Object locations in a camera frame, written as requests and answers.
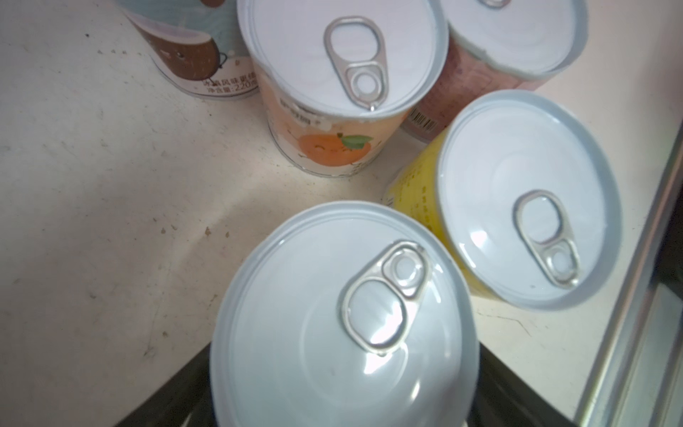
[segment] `orange fruit illustration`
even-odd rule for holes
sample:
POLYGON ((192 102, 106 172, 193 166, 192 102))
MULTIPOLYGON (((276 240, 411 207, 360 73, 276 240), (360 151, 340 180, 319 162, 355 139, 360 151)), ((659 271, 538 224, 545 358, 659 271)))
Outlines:
POLYGON ((367 142, 370 139, 372 138, 360 135, 303 135, 298 142, 301 151, 317 164, 344 166, 361 160, 370 151, 370 142, 367 142), (342 141, 345 138, 350 141, 346 145, 342 141))

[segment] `green leaf illustration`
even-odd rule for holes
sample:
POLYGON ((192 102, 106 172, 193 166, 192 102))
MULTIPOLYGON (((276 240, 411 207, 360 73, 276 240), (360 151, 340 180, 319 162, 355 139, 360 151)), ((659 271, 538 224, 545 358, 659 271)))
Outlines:
POLYGON ((370 142, 372 137, 366 137, 365 135, 346 135, 341 137, 341 143, 351 150, 360 150, 365 146, 366 142, 370 142))

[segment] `coconut illustration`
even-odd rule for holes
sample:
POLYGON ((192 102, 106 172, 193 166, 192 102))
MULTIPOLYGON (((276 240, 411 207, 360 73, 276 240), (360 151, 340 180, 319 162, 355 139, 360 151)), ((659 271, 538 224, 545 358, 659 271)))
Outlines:
POLYGON ((221 54, 210 34, 174 27, 132 12, 125 14, 170 71, 181 79, 206 80, 219 69, 221 54))
POLYGON ((219 8, 225 3, 225 0, 201 0, 201 2, 209 8, 219 8))

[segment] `can rim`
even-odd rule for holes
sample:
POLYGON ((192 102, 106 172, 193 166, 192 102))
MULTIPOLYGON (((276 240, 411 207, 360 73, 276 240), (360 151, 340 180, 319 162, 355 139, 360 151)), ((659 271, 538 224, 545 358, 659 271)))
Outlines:
POLYGON ((572 48, 567 54, 567 57, 558 66, 546 72, 527 72, 497 62, 495 59, 489 56, 486 49, 477 46, 467 37, 458 33, 458 30, 456 30, 452 25, 450 25, 450 23, 448 26, 449 32, 451 37, 455 39, 456 43, 459 46, 466 49, 470 53, 470 55, 474 56, 474 58, 485 62, 486 65, 490 66, 494 70, 504 72, 513 77, 517 77, 518 79, 526 81, 547 80, 552 76, 559 74, 569 66, 571 66, 574 63, 574 61, 576 61, 579 58, 579 56, 581 56, 581 53, 583 52, 583 49, 586 47, 586 43, 588 41, 588 7, 586 6, 584 0, 572 0, 572 4, 574 5, 574 11, 576 12, 576 32, 574 36, 574 43, 572 44, 572 48))
POLYGON ((234 422, 236 420, 236 408, 234 398, 232 397, 233 393, 226 388, 223 381, 218 381, 218 378, 221 377, 221 367, 223 366, 223 359, 221 358, 221 355, 224 356, 226 352, 225 348, 219 348, 219 346, 216 344, 223 342, 223 346, 227 346, 227 342, 222 337, 219 339, 220 332, 224 332, 226 330, 230 331, 234 328, 238 308, 240 307, 240 304, 244 298, 244 294, 248 288, 247 284, 249 282, 249 277, 254 274, 254 272, 261 265, 262 258, 268 252, 277 248, 278 242, 284 236, 293 232, 301 231, 304 227, 311 225, 310 221, 315 221, 316 217, 318 217, 318 220, 320 220, 319 216, 324 214, 325 211, 328 211, 327 213, 329 214, 329 211, 339 210, 340 208, 356 208, 357 210, 360 208, 366 210, 366 213, 371 211, 381 212, 384 215, 393 217, 396 221, 414 228, 416 231, 418 231, 418 233, 422 234, 434 245, 434 247, 440 252, 439 255, 441 255, 442 258, 447 261, 447 264, 444 266, 450 270, 451 274, 456 275, 460 279, 462 286, 459 287, 459 290, 464 293, 461 295, 464 296, 464 298, 457 298, 456 303, 458 310, 461 313, 460 328, 463 341, 463 356, 467 355, 467 358, 463 357, 461 359, 458 374, 458 376, 463 377, 463 386, 466 387, 464 393, 460 394, 460 396, 462 396, 464 399, 459 399, 459 401, 465 403, 463 408, 465 408, 464 415, 466 415, 466 412, 468 411, 468 408, 474 399, 475 386, 479 374, 479 341, 474 322, 474 311, 471 304, 471 296, 462 272, 458 268, 444 244, 429 230, 427 230, 427 228, 413 218, 410 218, 394 209, 376 203, 364 201, 338 201, 328 202, 308 208, 307 210, 304 210, 289 218, 278 228, 276 228, 249 254, 249 256, 247 256, 247 258, 245 258, 245 261, 233 276, 230 286, 228 287, 219 308, 216 327, 212 336, 212 345, 209 358, 209 376, 212 379, 212 399, 214 402, 214 408, 216 409, 216 418, 219 422, 219 425, 239 425, 234 422))
POLYGON ((348 113, 347 111, 335 110, 334 108, 330 108, 328 105, 320 104, 315 100, 298 93, 298 91, 296 91, 291 85, 287 84, 287 82, 280 78, 280 76, 269 66, 267 60, 263 58, 263 50, 258 43, 258 38, 254 28, 255 26, 253 25, 253 15, 251 13, 251 6, 254 4, 254 1, 255 0, 238 0, 237 4, 237 17, 240 24, 240 30, 242 32, 242 38, 247 45, 247 50, 249 50, 252 60, 256 62, 258 66, 268 75, 268 77, 277 84, 278 89, 287 94, 291 100, 293 100, 299 106, 303 106, 305 109, 317 114, 362 120, 379 120, 400 114, 401 112, 407 111, 416 105, 432 89, 432 86, 434 86, 436 83, 436 80, 441 74, 441 70, 446 62, 446 54, 448 52, 449 25, 446 22, 445 14, 441 7, 440 1, 424 0, 429 5, 432 12, 432 18, 434 19, 435 28, 433 28, 433 30, 436 36, 436 45, 434 47, 434 59, 432 61, 432 67, 419 90, 415 92, 413 96, 407 98, 404 102, 401 102, 390 109, 383 109, 380 107, 375 109, 375 111, 359 110, 356 114, 348 113))
POLYGON ((605 285, 609 275, 612 273, 612 270, 617 262, 619 249, 621 248, 622 244, 622 207, 619 198, 619 189, 616 179, 614 178, 611 168, 609 167, 607 157, 604 155, 604 152, 588 129, 581 124, 579 119, 576 118, 574 114, 561 105, 558 105, 557 103, 544 98, 543 96, 537 95, 527 90, 506 89, 492 92, 482 96, 481 98, 478 98, 477 100, 471 102, 458 114, 453 121, 453 124, 447 129, 447 134, 438 154, 436 168, 434 171, 434 179, 436 181, 436 185, 434 187, 436 192, 436 200, 438 201, 436 205, 439 219, 444 227, 446 239, 448 240, 449 246, 455 252, 457 252, 460 259, 466 260, 466 254, 452 238, 452 227, 449 226, 450 222, 446 221, 442 209, 442 206, 445 202, 445 183, 440 177, 440 172, 446 169, 447 159, 445 153, 447 151, 447 147, 454 144, 456 138, 453 138, 453 135, 461 129, 461 126, 464 124, 462 121, 466 116, 470 114, 476 114, 477 110, 485 108, 486 104, 489 102, 495 102, 497 100, 515 100, 518 102, 525 102, 527 104, 534 105, 547 111, 551 116, 560 120, 561 122, 571 125, 573 129, 572 132, 574 134, 578 134, 577 137, 579 141, 581 142, 583 148, 588 152, 588 155, 594 164, 599 183, 602 187, 602 194, 605 198, 605 217, 609 220, 607 221, 602 250, 600 251, 596 265, 588 273, 588 276, 586 276, 576 288, 569 291, 569 293, 563 295, 562 297, 557 297, 543 301, 541 303, 533 304, 515 301, 513 298, 504 296, 501 290, 498 289, 495 284, 492 285, 487 283, 485 278, 482 277, 479 269, 468 268, 468 270, 500 299, 516 307, 540 312, 555 311, 574 307, 587 301, 590 297, 595 295, 601 289, 601 287, 605 285))

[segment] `stainless steel trim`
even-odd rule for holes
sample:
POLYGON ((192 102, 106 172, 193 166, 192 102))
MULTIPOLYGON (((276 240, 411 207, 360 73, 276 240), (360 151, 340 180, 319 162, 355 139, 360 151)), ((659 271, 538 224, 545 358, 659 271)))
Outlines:
POLYGON ((678 321, 678 332, 673 341, 673 347, 669 353, 669 360, 664 371, 663 382, 654 404, 650 427, 663 427, 667 422, 669 409, 671 407, 671 397, 676 387, 676 380, 683 364, 683 316, 678 321))
POLYGON ((579 407, 579 426, 612 426, 628 386, 647 313, 652 304, 654 263, 683 182, 683 127, 679 130, 647 216, 624 285, 607 325, 579 407))

